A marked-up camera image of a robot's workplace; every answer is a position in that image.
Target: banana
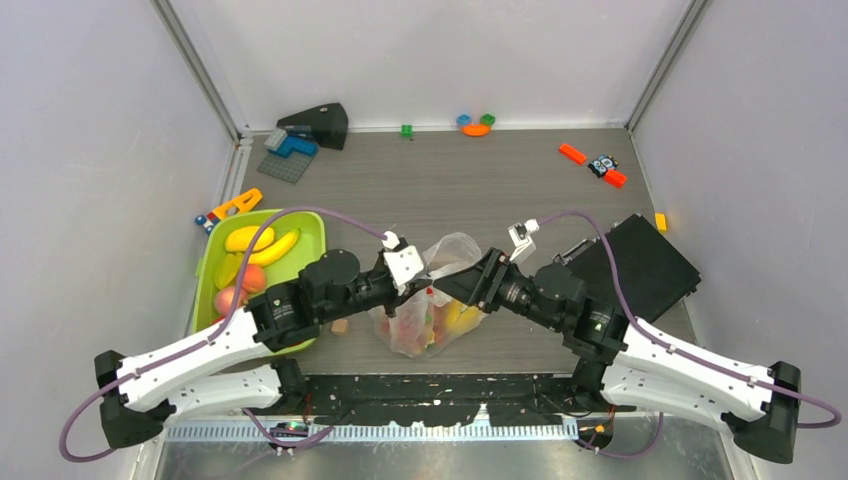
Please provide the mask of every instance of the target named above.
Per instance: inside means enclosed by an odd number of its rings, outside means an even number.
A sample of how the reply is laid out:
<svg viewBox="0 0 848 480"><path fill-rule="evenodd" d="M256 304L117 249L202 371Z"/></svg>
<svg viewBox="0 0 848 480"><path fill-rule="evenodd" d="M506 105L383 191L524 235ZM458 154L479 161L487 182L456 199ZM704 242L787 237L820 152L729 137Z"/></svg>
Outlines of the banana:
<svg viewBox="0 0 848 480"><path fill-rule="evenodd" d="M243 252L247 250L247 245L253 239L253 236L256 235L257 230L259 230L259 227L242 227L233 230L232 233L227 235L227 239L224 240L224 249L228 252ZM274 243L274 230L266 228L262 232L262 235L259 235L259 240L256 241L253 249L258 252L272 243Z"/></svg>
<svg viewBox="0 0 848 480"><path fill-rule="evenodd" d="M300 229L295 228L283 235L282 238L271 244L271 246L266 247L261 252L252 254L247 263L267 267L289 253L297 243L298 238L300 238Z"/></svg>

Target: green bowl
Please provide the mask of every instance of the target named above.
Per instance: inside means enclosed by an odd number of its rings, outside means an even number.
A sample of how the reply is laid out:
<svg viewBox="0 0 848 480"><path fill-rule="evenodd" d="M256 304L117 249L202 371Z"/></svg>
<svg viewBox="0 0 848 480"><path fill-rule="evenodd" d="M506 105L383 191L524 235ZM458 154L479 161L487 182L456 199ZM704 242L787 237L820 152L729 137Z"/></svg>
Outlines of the green bowl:
<svg viewBox="0 0 848 480"><path fill-rule="evenodd" d="M213 305L215 294L214 273L218 265L224 259L227 251L224 250L224 240L227 235L241 227L250 227L262 224L271 215L279 210L259 210L256 212L240 213L222 220L215 225L209 234L209 242L206 244L206 253L197 268L197 295L194 297L194 314L191 319L191 330L199 332L212 325L221 315ZM327 251L327 239L324 232L324 221L318 214L312 212L297 212L278 218L269 228L274 229L275 238L280 238L286 232L299 228L300 238L294 248L283 258L265 267L265 275L268 277L268 285L287 282L297 278L298 272L303 267L312 263ZM289 347L274 355L286 355L309 347L315 339Z"/></svg>

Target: peach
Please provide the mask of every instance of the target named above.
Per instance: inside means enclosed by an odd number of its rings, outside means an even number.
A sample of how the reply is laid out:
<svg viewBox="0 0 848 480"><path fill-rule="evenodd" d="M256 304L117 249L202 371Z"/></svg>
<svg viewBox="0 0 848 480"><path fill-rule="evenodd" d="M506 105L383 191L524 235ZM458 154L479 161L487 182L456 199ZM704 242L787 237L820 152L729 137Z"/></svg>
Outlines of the peach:
<svg viewBox="0 0 848 480"><path fill-rule="evenodd" d="M241 288L247 290L247 293L254 294L265 290L268 286L268 279L265 277L265 270L259 265L250 264L244 269L244 281Z"/></svg>
<svg viewBox="0 0 848 480"><path fill-rule="evenodd" d="M226 315L227 312L230 311L230 306L235 301L236 296L236 287L227 287L217 295L215 295L215 310L218 310L218 313L221 315ZM238 306L242 306L247 303L248 294L244 289L239 292L238 296Z"/></svg>

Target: green lego brick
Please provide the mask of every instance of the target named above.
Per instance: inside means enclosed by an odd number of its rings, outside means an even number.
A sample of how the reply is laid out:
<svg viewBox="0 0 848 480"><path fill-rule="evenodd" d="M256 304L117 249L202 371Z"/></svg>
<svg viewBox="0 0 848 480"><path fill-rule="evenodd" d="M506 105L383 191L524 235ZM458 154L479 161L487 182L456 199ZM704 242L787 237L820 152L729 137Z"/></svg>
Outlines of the green lego brick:
<svg viewBox="0 0 848 480"><path fill-rule="evenodd" d="M495 124L495 116L490 115L488 113L483 115L482 117L480 117L480 124L485 125L487 127L491 127Z"/></svg>

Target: plastic bag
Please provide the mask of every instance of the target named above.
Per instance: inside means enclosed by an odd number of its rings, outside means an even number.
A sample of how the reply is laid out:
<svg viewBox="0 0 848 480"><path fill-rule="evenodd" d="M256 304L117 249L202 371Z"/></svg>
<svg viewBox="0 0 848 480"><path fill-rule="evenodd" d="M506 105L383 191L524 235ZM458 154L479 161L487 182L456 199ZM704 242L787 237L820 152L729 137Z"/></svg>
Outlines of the plastic bag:
<svg viewBox="0 0 848 480"><path fill-rule="evenodd" d="M433 279L468 268L482 256L477 243L464 233L445 235L422 254ZM476 307L466 308L432 287L413 295L395 313L394 318L389 318L383 307L369 312L377 336L391 351L410 357L438 353L473 330L486 316Z"/></svg>

